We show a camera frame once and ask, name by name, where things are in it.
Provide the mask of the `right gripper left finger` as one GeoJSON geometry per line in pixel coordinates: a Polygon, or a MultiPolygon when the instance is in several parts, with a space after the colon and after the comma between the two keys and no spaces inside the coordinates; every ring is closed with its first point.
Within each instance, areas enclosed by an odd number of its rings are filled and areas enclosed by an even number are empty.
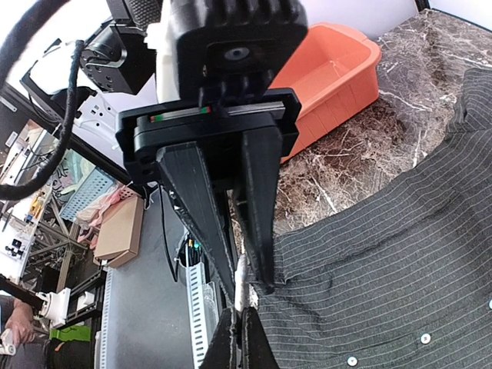
{"type": "Polygon", "coordinates": [[[222,311],[200,369],[233,369],[238,365],[238,314],[233,307],[222,311]]]}

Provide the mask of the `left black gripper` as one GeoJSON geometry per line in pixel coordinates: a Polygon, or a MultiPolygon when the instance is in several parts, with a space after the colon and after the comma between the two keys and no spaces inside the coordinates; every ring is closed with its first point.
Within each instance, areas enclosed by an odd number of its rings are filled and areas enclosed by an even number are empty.
{"type": "Polygon", "coordinates": [[[199,108],[172,101],[117,115],[115,137],[130,178],[134,183],[162,179],[176,214],[203,246],[227,296],[235,291],[231,240],[202,150],[207,159],[217,161],[211,166],[218,173],[220,164],[233,161],[240,133],[246,131],[241,143],[245,196],[241,216],[251,267],[258,284],[271,294],[279,165],[298,139],[300,112],[293,89],[275,88],[249,105],[199,108]]]}

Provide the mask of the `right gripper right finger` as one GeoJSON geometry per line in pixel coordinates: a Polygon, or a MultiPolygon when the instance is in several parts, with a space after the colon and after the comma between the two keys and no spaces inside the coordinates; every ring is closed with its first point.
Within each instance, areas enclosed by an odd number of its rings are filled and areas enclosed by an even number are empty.
{"type": "Polygon", "coordinates": [[[257,310],[246,307],[241,313],[240,368],[279,369],[257,310]]]}

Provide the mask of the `round brooch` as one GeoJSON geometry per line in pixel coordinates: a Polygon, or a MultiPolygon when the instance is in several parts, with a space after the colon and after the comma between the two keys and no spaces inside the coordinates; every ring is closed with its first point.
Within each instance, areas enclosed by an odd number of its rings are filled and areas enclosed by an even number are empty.
{"type": "Polygon", "coordinates": [[[248,258],[246,254],[241,254],[238,265],[234,273],[234,308],[241,313],[250,304],[250,286],[248,283],[248,258]]]}

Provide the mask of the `black pinstriped shirt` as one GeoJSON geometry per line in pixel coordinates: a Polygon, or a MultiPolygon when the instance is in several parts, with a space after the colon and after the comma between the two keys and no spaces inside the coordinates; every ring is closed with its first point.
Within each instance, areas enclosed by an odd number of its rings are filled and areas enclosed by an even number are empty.
{"type": "Polygon", "coordinates": [[[258,313],[282,368],[491,366],[491,73],[378,193],[274,244],[258,313]]]}

